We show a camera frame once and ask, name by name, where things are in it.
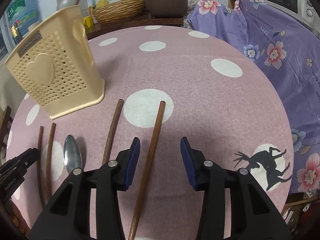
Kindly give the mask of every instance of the cream utensil holder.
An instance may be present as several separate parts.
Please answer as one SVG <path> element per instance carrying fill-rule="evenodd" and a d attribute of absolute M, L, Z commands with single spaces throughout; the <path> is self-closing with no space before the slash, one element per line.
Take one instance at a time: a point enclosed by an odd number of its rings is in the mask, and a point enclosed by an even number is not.
<path fill-rule="evenodd" d="M 4 63 L 51 119 L 104 97 L 104 80 L 89 49 L 79 5 L 63 8 L 39 24 Z"/>

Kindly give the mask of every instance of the blue flower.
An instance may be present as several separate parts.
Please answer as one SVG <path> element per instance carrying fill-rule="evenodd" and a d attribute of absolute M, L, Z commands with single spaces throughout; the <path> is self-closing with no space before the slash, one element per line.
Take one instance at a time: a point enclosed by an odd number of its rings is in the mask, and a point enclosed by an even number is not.
<path fill-rule="evenodd" d="M 298 150 L 300 150 L 302 146 L 301 141 L 305 138 L 306 132 L 304 131 L 299 132 L 299 130 L 295 128 L 291 128 L 291 133 L 292 133 L 293 151 L 297 152 Z"/>
<path fill-rule="evenodd" d="M 245 54 L 246 57 L 248 57 L 252 61 L 255 61 L 256 59 L 258 59 L 260 57 L 260 51 L 258 51 L 258 49 L 259 49 L 258 44 L 256 46 L 249 44 L 247 46 L 244 46 L 243 53 Z"/>
<path fill-rule="evenodd" d="M 260 4 L 261 4 L 261 5 L 265 5 L 265 3 L 260 2 L 260 1 L 258 1 L 258 0 L 250 0 L 250 2 L 253 3 L 253 7 L 254 7 L 255 9 L 258 9 Z"/>

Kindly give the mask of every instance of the blue gripper pad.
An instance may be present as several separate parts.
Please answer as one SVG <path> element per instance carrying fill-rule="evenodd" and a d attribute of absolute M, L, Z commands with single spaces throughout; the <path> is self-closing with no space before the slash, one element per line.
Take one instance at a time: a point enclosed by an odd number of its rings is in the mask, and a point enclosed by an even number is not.
<path fill-rule="evenodd" d="M 129 149 L 129 161 L 127 167 L 125 168 L 125 178 L 124 178 L 124 187 L 126 190 L 130 187 L 133 181 L 133 176 L 136 171 L 137 162 L 140 155 L 140 140 L 135 137 Z"/>
<path fill-rule="evenodd" d="M 186 137 L 183 137 L 180 141 L 180 152 L 183 159 L 184 167 L 187 172 L 189 184 L 194 190 L 198 188 L 196 181 L 196 168 L 191 158 L 191 147 Z"/>

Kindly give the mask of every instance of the wooden chair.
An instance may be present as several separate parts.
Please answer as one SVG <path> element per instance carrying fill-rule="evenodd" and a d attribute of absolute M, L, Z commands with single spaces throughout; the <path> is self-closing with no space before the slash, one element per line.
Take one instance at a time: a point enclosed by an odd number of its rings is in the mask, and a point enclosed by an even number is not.
<path fill-rule="evenodd" d="M 7 106 L 0 120 L 0 150 L 2 149 L 2 147 L 4 148 L 4 156 L 6 155 L 6 152 L 7 152 L 7 144 L 4 143 L 4 137 L 10 131 L 10 129 L 8 128 L 9 122 L 12 123 L 13 121 L 10 115 L 11 115 L 11 108 Z"/>

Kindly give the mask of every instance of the yellow bottle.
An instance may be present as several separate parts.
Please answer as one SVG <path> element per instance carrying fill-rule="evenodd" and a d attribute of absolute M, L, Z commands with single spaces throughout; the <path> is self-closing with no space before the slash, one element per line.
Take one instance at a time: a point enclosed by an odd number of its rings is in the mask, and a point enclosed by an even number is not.
<path fill-rule="evenodd" d="M 99 0 L 97 2 L 97 8 L 100 8 L 100 7 L 105 6 L 107 4 L 109 4 L 108 0 Z"/>

